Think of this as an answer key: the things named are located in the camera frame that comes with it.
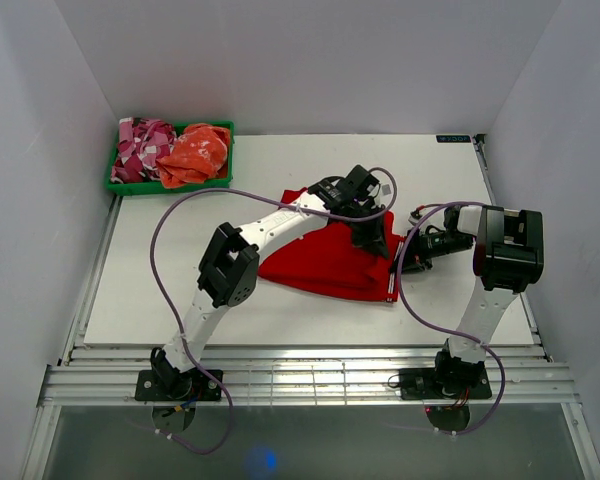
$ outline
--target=black label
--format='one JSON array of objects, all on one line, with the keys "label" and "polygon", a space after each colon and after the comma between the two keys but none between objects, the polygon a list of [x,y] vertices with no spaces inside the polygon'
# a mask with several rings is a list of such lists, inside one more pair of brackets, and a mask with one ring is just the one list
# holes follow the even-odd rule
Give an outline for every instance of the black label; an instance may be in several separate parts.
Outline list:
[{"label": "black label", "polygon": [[469,135],[436,135],[438,143],[471,143]]}]

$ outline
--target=cable tie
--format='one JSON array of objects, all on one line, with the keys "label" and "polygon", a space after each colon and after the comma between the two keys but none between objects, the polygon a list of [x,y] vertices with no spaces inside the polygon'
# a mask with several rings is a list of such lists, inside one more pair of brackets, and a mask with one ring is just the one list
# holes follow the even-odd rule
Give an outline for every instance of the cable tie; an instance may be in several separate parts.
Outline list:
[{"label": "cable tie", "polygon": [[302,208],[300,208],[300,202],[296,202],[296,213],[298,213],[302,218],[304,218],[307,214],[304,213]]}]

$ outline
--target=fabric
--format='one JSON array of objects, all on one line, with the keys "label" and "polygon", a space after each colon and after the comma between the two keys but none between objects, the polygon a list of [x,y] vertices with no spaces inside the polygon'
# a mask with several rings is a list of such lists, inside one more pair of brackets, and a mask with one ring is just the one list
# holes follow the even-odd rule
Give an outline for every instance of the fabric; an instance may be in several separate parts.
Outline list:
[{"label": "fabric", "polygon": [[176,140],[173,125],[155,118],[123,118],[119,122],[118,156],[112,183],[154,182],[160,179],[156,160],[171,153]]},{"label": "fabric", "polygon": [[[287,190],[282,201],[293,202],[302,191]],[[369,302],[398,299],[395,274],[389,272],[404,237],[395,235],[393,213],[385,215],[389,258],[373,255],[351,244],[351,228],[335,222],[306,234],[270,255],[258,275],[299,290]]]},{"label": "fabric", "polygon": [[216,178],[227,161],[230,132],[204,123],[189,125],[176,140],[173,151],[156,162],[166,188],[203,183]]}]

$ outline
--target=orange cloth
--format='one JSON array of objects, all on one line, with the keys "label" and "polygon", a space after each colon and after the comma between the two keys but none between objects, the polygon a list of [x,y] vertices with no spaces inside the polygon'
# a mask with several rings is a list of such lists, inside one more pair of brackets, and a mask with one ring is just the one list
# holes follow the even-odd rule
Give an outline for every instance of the orange cloth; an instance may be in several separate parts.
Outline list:
[{"label": "orange cloth", "polygon": [[227,161],[230,136],[227,128],[189,125],[176,140],[171,155],[156,160],[162,185],[178,188],[218,176]]}]

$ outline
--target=pink patterned cloth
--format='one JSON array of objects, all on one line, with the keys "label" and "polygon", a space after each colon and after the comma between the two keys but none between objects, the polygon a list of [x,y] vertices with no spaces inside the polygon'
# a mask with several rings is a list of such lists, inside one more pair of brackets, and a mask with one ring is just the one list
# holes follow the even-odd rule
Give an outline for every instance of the pink patterned cloth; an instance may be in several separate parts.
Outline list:
[{"label": "pink patterned cloth", "polygon": [[173,150],[173,125],[155,118],[123,118],[118,134],[118,156],[111,169],[111,183],[160,181],[156,160]]}]

